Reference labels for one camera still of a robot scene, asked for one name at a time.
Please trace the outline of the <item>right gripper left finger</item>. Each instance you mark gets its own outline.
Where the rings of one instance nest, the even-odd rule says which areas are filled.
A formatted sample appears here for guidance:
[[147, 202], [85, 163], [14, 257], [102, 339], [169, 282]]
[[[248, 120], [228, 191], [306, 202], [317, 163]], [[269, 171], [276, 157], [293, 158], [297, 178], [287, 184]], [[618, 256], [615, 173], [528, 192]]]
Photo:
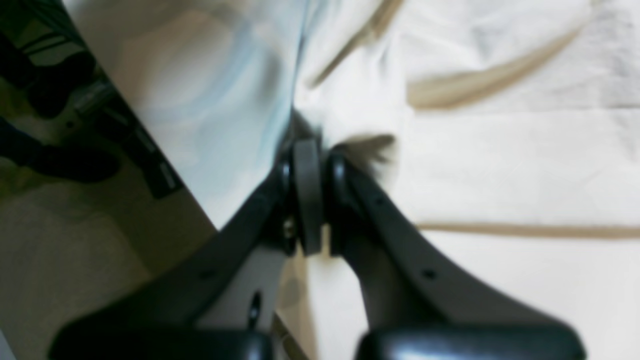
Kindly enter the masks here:
[[270, 335], [286, 260], [322, 250], [317, 143], [293, 142], [231, 220], [192, 256], [69, 323], [51, 360], [274, 360]]

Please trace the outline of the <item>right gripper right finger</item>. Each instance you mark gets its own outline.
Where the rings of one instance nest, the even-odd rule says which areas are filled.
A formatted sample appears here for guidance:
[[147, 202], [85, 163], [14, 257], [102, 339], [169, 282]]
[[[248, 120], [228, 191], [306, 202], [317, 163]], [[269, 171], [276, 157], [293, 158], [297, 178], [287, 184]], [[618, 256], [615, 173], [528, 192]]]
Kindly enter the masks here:
[[330, 253], [358, 278], [357, 360], [584, 360], [566, 323], [494, 289], [432, 245], [339, 152], [326, 164]]

